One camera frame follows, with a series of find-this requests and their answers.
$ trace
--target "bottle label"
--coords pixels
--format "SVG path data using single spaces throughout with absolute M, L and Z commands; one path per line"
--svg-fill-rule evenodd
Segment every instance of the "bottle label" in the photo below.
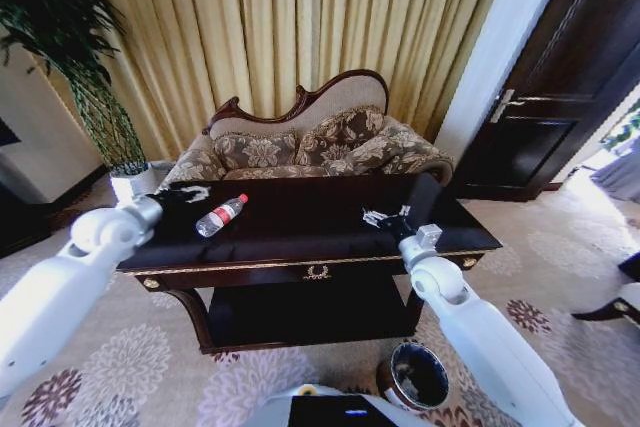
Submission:
M 222 222 L 222 225 L 226 225 L 235 217 L 235 212 L 230 206 L 222 204 L 221 206 L 213 209 L 209 216 L 214 224 L 218 225 L 218 222 Z

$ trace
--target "beige curtain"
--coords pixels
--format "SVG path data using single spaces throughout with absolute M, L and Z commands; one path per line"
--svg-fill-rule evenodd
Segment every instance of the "beige curtain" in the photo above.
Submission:
M 370 68 L 390 113 L 433 138 L 491 0 L 112 0 L 114 90 L 146 154 L 175 158 L 234 95 L 283 114 L 295 85 Z

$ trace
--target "cushion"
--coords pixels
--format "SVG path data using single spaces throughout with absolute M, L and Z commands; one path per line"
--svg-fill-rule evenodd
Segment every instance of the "cushion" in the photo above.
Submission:
M 227 173 L 213 149 L 200 150 L 203 146 L 197 142 L 186 150 L 169 171 L 158 190 L 167 189 L 172 182 L 187 180 L 220 180 Z
M 400 152 L 382 167 L 385 174 L 416 174 L 434 161 L 453 166 L 453 159 L 440 152 L 405 124 L 394 122 L 382 129 L 382 134 L 400 146 Z
M 295 163 L 322 165 L 344 157 L 352 149 L 375 137 L 382 129 L 384 114 L 375 107 L 362 106 L 323 120 L 300 141 Z
M 240 179 L 279 179 L 282 177 L 326 177 L 327 171 L 313 165 L 286 165 L 259 169 L 236 169 L 227 174 L 224 180 Z
M 227 170 L 291 165 L 296 153 L 296 134 L 226 133 L 214 141 L 214 149 Z
M 376 135 L 342 159 L 326 162 L 329 175 L 360 175 L 376 169 L 399 154 L 402 147 L 386 135 Z

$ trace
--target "wall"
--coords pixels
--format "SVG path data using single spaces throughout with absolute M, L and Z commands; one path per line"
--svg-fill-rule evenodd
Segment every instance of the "wall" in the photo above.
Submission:
M 640 99 L 640 84 L 636 85 L 636 87 L 631 92 L 629 92 L 624 100 L 620 102 L 620 105 L 618 105 L 618 107 L 616 107 L 615 110 L 611 112 L 611 115 L 607 117 L 607 120 L 605 120 L 602 125 L 598 127 L 598 130 L 596 130 L 593 135 L 589 137 L 589 140 L 585 142 L 580 150 L 576 152 L 571 160 L 567 162 L 567 165 L 565 165 L 562 170 L 558 172 L 558 175 L 556 175 L 551 182 L 564 182 L 565 180 L 567 180 L 567 176 L 569 175 L 569 173 L 571 173 L 574 167 L 577 167 L 589 157 L 595 155 L 602 148 L 600 144 L 602 138 L 607 135 L 607 133 L 613 128 L 614 125 L 616 125 L 616 122 L 618 122 L 620 119 L 622 119 L 622 117 L 626 115 L 626 113 L 633 106 L 633 104 L 638 101 L 638 99 Z
M 549 0 L 493 0 L 435 145 L 460 160 Z
M 86 138 L 44 74 L 14 47 L 0 66 L 0 117 L 20 138 L 0 147 L 0 182 L 26 202 L 52 202 L 100 166 Z

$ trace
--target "white flower pot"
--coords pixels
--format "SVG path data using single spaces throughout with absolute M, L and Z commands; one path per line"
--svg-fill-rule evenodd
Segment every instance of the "white flower pot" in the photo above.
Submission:
M 137 175 L 111 174 L 111 187 L 118 198 L 118 202 L 126 202 L 136 195 L 153 193 L 158 187 L 155 169 L 148 165 L 147 170 Z

